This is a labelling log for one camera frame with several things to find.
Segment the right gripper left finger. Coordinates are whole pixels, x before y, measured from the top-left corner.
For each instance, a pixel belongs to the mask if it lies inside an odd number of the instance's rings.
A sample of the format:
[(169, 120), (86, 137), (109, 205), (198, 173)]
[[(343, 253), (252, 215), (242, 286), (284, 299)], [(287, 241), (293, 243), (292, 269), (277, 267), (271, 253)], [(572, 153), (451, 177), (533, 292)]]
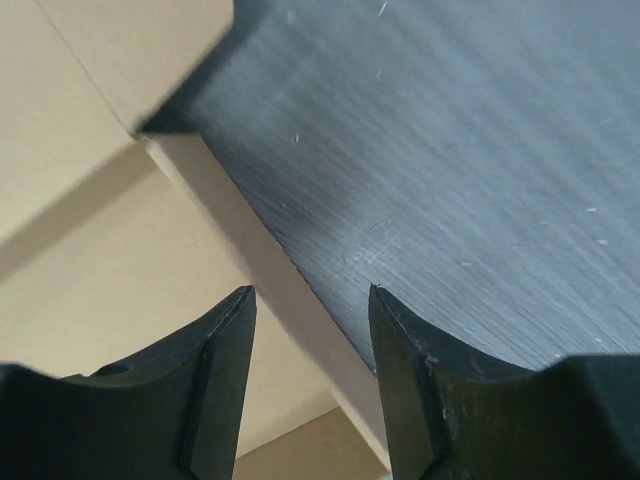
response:
[(89, 376), (1, 367), (5, 479), (228, 479), (256, 325), (243, 286)]

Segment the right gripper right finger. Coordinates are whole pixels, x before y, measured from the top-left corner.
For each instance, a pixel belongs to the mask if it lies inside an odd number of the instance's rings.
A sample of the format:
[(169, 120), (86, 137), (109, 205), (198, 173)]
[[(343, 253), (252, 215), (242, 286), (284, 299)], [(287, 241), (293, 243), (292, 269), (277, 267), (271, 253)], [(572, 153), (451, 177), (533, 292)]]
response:
[(369, 325), (394, 478), (638, 477), (637, 356), (569, 356), (528, 370), (379, 286)]

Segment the cardboard box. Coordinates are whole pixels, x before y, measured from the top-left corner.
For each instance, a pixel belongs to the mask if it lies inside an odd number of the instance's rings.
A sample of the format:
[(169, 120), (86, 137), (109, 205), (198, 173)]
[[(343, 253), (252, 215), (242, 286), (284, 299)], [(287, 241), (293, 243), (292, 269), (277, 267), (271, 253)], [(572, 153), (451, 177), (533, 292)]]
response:
[(257, 325), (238, 479), (380, 479), (372, 375), (198, 134), (146, 120), (231, 1), (1, 5), (1, 357), (90, 373), (240, 285)]

